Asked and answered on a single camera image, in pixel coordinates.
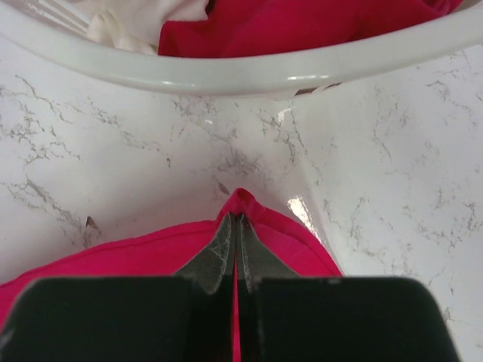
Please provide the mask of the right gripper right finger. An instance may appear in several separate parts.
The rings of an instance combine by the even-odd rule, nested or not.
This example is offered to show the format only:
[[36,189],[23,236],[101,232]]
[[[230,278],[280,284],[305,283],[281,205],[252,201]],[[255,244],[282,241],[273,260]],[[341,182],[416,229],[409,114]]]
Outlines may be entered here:
[[258,238],[236,235],[243,361],[457,361],[433,295],[402,277],[304,277]]

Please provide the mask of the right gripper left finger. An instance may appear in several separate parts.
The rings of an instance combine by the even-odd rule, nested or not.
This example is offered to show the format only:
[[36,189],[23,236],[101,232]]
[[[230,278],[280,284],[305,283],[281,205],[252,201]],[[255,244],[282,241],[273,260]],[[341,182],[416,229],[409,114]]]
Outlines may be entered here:
[[3,361],[230,361],[236,218],[171,276],[43,278],[19,296]]

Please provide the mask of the pink t-shirt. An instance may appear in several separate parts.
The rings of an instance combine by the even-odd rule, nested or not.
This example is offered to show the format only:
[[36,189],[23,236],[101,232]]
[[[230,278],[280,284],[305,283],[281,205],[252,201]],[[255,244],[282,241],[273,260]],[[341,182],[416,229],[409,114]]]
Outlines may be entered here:
[[[208,245],[223,218],[246,216],[258,238],[283,263],[304,277],[338,277],[340,270],[318,240],[301,224],[260,204],[237,189],[216,219],[171,226],[138,238],[100,245],[30,270],[1,286],[2,331],[20,294],[43,278],[114,278],[171,276]],[[232,360],[240,354],[236,239],[232,275]]]

